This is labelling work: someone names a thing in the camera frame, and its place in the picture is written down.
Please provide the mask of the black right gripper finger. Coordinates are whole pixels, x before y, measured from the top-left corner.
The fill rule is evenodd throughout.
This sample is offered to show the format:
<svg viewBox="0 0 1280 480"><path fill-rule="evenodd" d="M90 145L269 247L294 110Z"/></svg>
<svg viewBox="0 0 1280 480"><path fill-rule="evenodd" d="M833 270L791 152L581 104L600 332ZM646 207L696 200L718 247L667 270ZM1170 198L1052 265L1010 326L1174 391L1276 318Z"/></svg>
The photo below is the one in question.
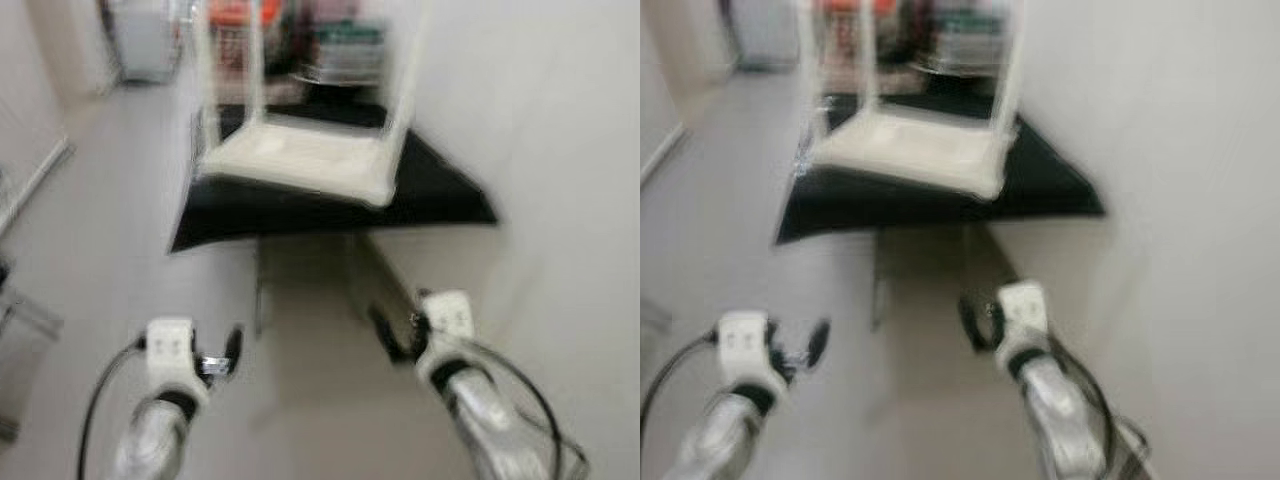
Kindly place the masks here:
<svg viewBox="0 0 1280 480"><path fill-rule="evenodd" d="M398 342L396 332L387 315L375 305L369 305L366 314L372 324L375 337L390 361L407 361L408 356Z"/></svg>
<svg viewBox="0 0 1280 480"><path fill-rule="evenodd" d="M987 337L989 334L989 320L986 314L986 305L993 302L973 294L963 294L957 301L957 311L963 330L977 353L993 352L987 349Z"/></svg>

